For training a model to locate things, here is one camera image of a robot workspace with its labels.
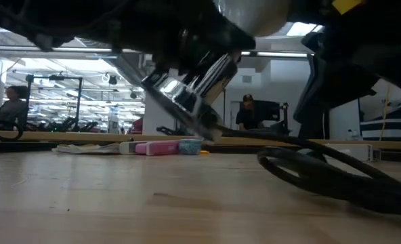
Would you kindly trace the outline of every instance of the black cable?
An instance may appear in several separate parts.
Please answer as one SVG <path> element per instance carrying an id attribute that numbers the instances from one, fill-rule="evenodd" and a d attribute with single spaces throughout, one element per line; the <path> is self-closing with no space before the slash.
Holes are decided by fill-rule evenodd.
<path id="1" fill-rule="evenodd" d="M 15 127 L 15 128 L 17 128 L 17 132 L 18 132 L 17 136 L 15 136 L 14 138 L 6 138 L 3 136 L 0 136 L 0 141 L 2 141 L 2 142 L 13 142 L 13 141 L 20 139 L 23 136 L 23 128 L 20 125 L 18 125 L 17 123 L 0 120 L 0 127 L 1 126 Z"/>
<path id="2" fill-rule="evenodd" d="M 98 25 L 111 20 L 114 15 L 116 15 L 119 11 L 126 8 L 128 4 L 134 4 L 136 0 L 123 0 L 121 1 L 115 8 L 104 13 L 99 18 L 94 21 L 86 24 L 85 26 L 75 26 L 70 28 L 48 28 L 44 26 L 38 26 L 33 24 L 32 22 L 26 20 L 22 16 L 15 15 L 12 11 L 8 10 L 6 7 L 0 4 L 0 14 L 3 14 L 5 17 L 9 18 L 13 22 L 17 22 L 23 27 L 35 31 L 37 33 L 41 33 L 44 35 L 49 35 L 52 37 L 66 37 L 66 36 L 75 36 L 79 34 L 83 34 L 89 31 L 93 31 Z"/>
<path id="3" fill-rule="evenodd" d="M 222 126 L 217 128 L 241 138 L 274 140 L 311 149 L 358 169 L 368 177 L 348 173 L 309 154 L 286 148 L 264 148 L 257 155 L 266 170 L 298 188 L 348 201 L 371 211 L 401 215 L 401 182 L 366 163 L 319 143 L 292 136 L 234 131 Z"/>

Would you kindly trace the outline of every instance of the blue container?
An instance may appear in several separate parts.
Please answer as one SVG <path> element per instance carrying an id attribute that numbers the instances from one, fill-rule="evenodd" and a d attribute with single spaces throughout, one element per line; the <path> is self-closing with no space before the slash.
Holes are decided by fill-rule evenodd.
<path id="1" fill-rule="evenodd" d="M 202 149 L 202 141 L 197 139 L 183 139 L 180 140 L 178 148 L 182 155 L 199 155 Z"/>

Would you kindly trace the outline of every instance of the fluorescent light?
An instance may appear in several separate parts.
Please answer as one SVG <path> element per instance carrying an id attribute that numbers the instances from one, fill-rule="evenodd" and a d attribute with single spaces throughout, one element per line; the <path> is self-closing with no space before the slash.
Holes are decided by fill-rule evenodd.
<path id="1" fill-rule="evenodd" d="M 0 45 L 0 51 L 17 51 L 17 52 L 42 52 L 41 49 L 34 46 L 17 46 L 17 45 Z M 91 48 L 91 47 L 54 47 L 53 52 L 67 52 L 67 53 L 99 53 L 111 54 L 110 48 Z M 126 53 L 138 53 L 132 49 L 122 49 Z"/>
<path id="2" fill-rule="evenodd" d="M 77 100 L 71 100 L 71 99 L 35 99 L 31 98 L 29 102 L 49 102 L 49 103 L 59 103 L 59 102 L 70 102 L 70 103 L 77 103 Z M 138 101 L 99 101 L 99 100 L 94 100 L 94 101 L 87 101 L 87 100 L 80 100 L 80 104 L 82 105 L 92 105 L 92 106 L 114 106 L 114 105 L 132 105 L 132 106 L 143 106 L 143 102 Z"/>
<path id="3" fill-rule="evenodd" d="M 275 57 L 275 58 L 306 58 L 308 54 L 299 53 L 279 53 L 279 52 L 258 52 L 259 57 Z"/>
<path id="4" fill-rule="evenodd" d="M 72 96 L 78 96 L 79 92 L 78 91 L 66 91 L 67 94 L 70 94 Z"/>
<path id="5" fill-rule="evenodd" d="M 45 90 L 45 91 L 75 91 L 76 88 L 62 88 L 62 87 L 31 87 L 31 90 Z"/>
<path id="6" fill-rule="evenodd" d="M 27 114 L 28 117 L 37 117 L 37 116 L 41 116 L 41 117 L 46 117 L 47 115 L 43 115 L 41 113 L 37 113 L 37 114 Z"/>
<path id="7" fill-rule="evenodd" d="M 287 36 L 304 36 L 311 32 L 316 27 L 316 24 L 305 24 L 301 22 L 296 22 L 293 24 L 291 29 L 289 29 Z"/>
<path id="8" fill-rule="evenodd" d="M 83 88 L 84 92 L 119 92 L 118 89 Z"/>

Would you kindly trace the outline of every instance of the metal pole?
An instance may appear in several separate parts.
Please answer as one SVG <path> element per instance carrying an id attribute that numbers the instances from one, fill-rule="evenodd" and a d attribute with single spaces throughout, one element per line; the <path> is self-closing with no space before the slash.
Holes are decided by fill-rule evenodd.
<path id="1" fill-rule="evenodd" d="M 286 129 L 286 130 L 288 130 L 288 103 L 287 102 L 285 102 L 283 105 L 282 105 L 282 108 L 283 108 L 283 121 L 284 121 L 284 128 Z"/>
<path id="2" fill-rule="evenodd" d="M 77 109 L 76 109 L 76 123 L 74 128 L 79 130 L 79 114 L 80 114 L 80 99 L 81 99 L 81 88 L 83 87 L 83 78 L 79 77 L 79 93 L 77 94 Z"/>
<path id="3" fill-rule="evenodd" d="M 21 125 L 23 129 L 26 129 L 27 125 L 27 114 L 29 113 L 29 100 L 30 100 L 30 89 L 32 87 L 32 82 L 35 79 L 33 75 L 27 75 L 26 76 L 26 81 L 27 81 L 27 97 L 26 97 L 26 113 L 25 113 L 25 118 L 23 124 Z"/>

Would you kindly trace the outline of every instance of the striped fabric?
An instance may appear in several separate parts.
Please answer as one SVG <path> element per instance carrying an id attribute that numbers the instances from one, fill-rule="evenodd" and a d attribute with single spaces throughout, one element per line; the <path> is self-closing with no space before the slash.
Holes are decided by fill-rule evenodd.
<path id="1" fill-rule="evenodd" d="M 363 140 L 379 140 L 383 129 L 383 117 L 371 121 L 360 122 Z M 401 141 L 401 109 L 387 115 L 383 132 L 383 140 Z"/>

